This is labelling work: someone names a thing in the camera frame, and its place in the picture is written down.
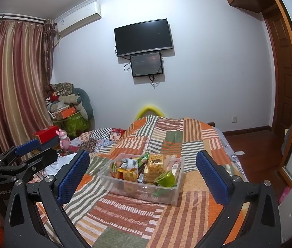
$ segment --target gift box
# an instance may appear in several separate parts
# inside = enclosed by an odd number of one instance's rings
[[[62,120],[62,119],[65,119],[65,118],[73,115],[74,113],[76,113],[75,107],[70,107],[66,110],[63,110],[60,113],[57,113],[55,118],[56,118],[56,120]]]
[[[38,139],[41,144],[46,143],[50,139],[53,139],[55,136],[57,136],[56,131],[59,130],[58,126],[49,126],[48,128],[45,128],[41,131],[36,132],[33,134],[34,139]]]

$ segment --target blanket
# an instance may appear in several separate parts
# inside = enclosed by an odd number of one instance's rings
[[[194,247],[222,210],[197,170],[195,157],[200,150],[206,150],[230,175],[241,176],[211,126],[191,118],[137,120],[118,141],[90,154],[90,166],[64,210],[93,248]],[[98,176],[102,167],[121,153],[147,151],[185,158],[177,207],[104,190]],[[43,207],[38,207],[45,228],[57,240]],[[226,243],[235,239],[247,209],[244,204]]]

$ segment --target green jelly cup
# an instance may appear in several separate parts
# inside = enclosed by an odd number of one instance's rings
[[[158,183],[160,186],[164,187],[173,187],[176,183],[175,176],[172,171],[162,173],[159,177],[154,180],[155,183]]]

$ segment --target wooden door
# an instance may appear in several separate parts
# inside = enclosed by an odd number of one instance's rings
[[[292,44],[278,7],[264,14],[268,27],[275,65],[275,108],[273,132],[284,138],[285,129],[292,125]]]

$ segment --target curtain rod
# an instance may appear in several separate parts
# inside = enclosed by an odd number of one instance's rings
[[[12,13],[0,13],[0,19],[11,19],[11,20],[21,20],[21,21],[30,21],[39,24],[44,24],[45,19],[31,17],[26,15],[12,14]]]

